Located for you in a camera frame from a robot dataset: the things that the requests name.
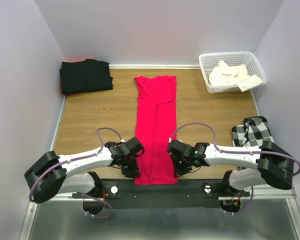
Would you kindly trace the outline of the pink red t-shirt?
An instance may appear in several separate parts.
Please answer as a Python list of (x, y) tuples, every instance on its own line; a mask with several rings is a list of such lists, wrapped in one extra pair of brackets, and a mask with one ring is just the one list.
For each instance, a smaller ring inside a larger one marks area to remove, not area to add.
[(138, 90), (135, 136), (145, 152), (137, 158), (136, 185), (176, 184), (173, 162), (167, 151), (177, 128), (177, 78), (174, 75), (135, 77)]

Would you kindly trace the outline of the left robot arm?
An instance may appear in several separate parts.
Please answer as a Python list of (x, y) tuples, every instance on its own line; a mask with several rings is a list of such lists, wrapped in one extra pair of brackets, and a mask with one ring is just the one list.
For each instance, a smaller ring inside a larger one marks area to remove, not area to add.
[(29, 201), (44, 203), (60, 193), (66, 179), (96, 168), (117, 165), (125, 177), (135, 178), (139, 173), (137, 158), (144, 153), (145, 148), (136, 137), (101, 143), (96, 149), (70, 155), (48, 151), (24, 174), (30, 190)]

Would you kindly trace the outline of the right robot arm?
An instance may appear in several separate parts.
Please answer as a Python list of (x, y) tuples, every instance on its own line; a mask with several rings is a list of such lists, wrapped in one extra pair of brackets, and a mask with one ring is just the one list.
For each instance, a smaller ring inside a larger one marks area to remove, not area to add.
[(290, 190), (293, 185), (294, 161), (272, 142), (251, 147), (218, 146), (206, 142), (191, 146), (174, 139), (169, 142), (167, 152), (176, 177), (188, 174), (193, 167), (241, 167), (225, 172), (221, 182), (204, 183), (208, 197), (234, 197), (246, 188), (265, 184), (279, 190)]

